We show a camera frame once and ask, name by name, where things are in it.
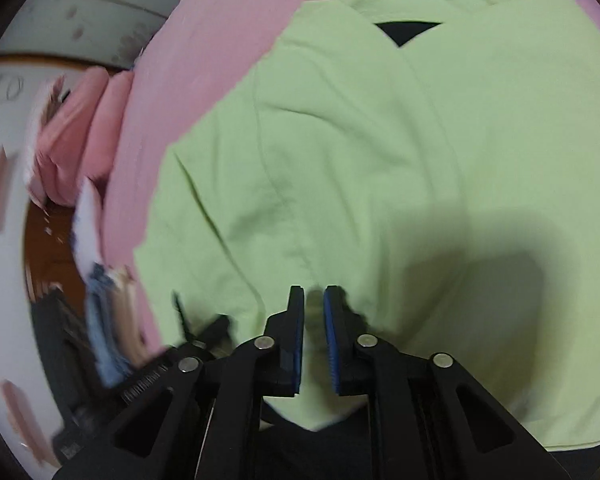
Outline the folded beige garment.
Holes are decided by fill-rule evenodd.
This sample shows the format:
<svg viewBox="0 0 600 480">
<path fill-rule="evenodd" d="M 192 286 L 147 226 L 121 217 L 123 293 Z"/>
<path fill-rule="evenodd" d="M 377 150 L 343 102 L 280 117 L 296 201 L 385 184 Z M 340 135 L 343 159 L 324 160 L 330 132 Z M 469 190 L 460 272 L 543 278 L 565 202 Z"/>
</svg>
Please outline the folded beige garment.
<svg viewBox="0 0 600 480">
<path fill-rule="evenodd" d="M 114 283 L 111 293 L 114 332 L 122 356 L 132 367 L 140 368 L 150 358 L 136 308 L 136 284 L 126 266 L 111 269 L 108 276 Z"/>
</svg>

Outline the folded blue denim jeans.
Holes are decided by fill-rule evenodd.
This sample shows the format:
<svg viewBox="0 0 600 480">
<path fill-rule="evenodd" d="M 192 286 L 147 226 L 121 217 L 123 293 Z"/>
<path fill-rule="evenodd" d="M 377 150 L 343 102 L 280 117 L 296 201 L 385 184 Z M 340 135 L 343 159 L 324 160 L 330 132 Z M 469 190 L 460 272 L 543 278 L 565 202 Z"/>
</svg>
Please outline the folded blue denim jeans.
<svg viewBox="0 0 600 480">
<path fill-rule="evenodd" d="M 120 352 L 114 332 L 111 300 L 113 289 L 114 283 L 105 268 L 96 264 L 86 282 L 85 326 L 95 358 L 96 372 L 107 389 L 121 384 L 133 371 L 131 363 Z"/>
</svg>

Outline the floral sliding wardrobe door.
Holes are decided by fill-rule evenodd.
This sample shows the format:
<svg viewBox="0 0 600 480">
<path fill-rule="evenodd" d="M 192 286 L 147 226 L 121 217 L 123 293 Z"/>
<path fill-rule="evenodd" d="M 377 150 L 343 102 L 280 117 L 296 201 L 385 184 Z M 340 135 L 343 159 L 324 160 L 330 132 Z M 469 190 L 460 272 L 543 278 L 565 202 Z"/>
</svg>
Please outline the floral sliding wardrobe door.
<svg viewBox="0 0 600 480">
<path fill-rule="evenodd" d="M 181 0 L 26 0 L 0 55 L 47 55 L 128 68 Z"/>
</svg>

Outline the white patterned pillow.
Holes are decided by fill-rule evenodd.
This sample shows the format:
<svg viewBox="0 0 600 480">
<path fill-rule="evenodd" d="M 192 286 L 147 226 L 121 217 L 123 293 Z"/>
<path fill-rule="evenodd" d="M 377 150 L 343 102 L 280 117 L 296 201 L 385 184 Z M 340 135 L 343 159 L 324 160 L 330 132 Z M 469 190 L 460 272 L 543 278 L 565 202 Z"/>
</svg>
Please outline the white patterned pillow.
<svg viewBox="0 0 600 480">
<path fill-rule="evenodd" d="M 102 264 L 102 198 L 94 182 L 84 178 L 72 218 L 72 254 L 84 282 L 96 264 Z"/>
</svg>

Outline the pink plush pillow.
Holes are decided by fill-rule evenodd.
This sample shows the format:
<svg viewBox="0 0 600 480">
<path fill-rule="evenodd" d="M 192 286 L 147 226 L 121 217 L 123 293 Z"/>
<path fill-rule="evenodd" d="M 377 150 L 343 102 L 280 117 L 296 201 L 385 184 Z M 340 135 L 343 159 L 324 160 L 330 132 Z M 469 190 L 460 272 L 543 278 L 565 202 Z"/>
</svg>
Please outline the pink plush pillow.
<svg viewBox="0 0 600 480">
<path fill-rule="evenodd" d="M 83 179 L 109 178 L 133 79 L 130 70 L 111 75 L 92 66 L 70 89 L 64 75 L 43 81 L 24 144 L 23 183 L 32 203 L 72 207 Z"/>
</svg>

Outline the dark wooden headboard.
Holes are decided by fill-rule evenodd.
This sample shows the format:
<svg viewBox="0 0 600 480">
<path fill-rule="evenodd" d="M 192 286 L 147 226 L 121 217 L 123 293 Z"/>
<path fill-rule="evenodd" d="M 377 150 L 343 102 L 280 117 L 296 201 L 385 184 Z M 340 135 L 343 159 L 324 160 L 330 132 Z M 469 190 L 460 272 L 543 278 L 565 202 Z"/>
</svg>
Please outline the dark wooden headboard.
<svg viewBox="0 0 600 480">
<path fill-rule="evenodd" d="M 22 238 L 23 277 L 31 302 L 59 288 L 70 308 L 82 316 L 85 284 L 71 249 L 73 214 L 73 208 L 53 202 L 45 209 L 29 203 Z"/>
</svg>

